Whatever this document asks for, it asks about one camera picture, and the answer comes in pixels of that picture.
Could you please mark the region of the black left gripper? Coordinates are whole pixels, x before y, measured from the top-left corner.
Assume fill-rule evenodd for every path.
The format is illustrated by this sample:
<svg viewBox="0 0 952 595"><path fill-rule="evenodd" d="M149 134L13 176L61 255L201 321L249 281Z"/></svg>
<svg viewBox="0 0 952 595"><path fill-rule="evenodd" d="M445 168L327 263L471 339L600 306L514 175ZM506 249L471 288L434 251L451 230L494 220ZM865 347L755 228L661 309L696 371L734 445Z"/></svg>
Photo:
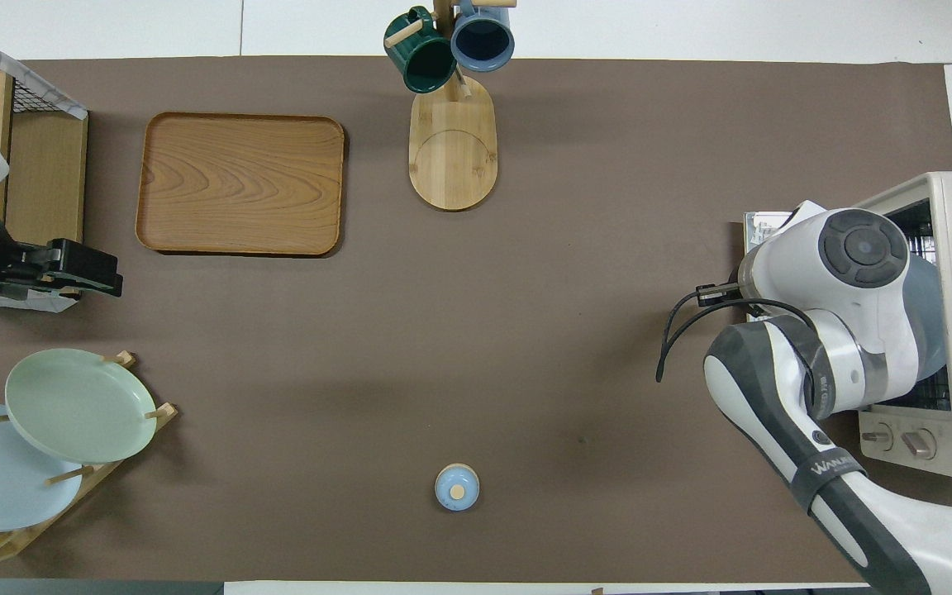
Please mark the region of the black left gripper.
<svg viewBox="0 0 952 595"><path fill-rule="evenodd" d="M26 300L30 291L93 291L120 297L117 257L57 238L46 245L14 240L0 220L0 297Z"/></svg>

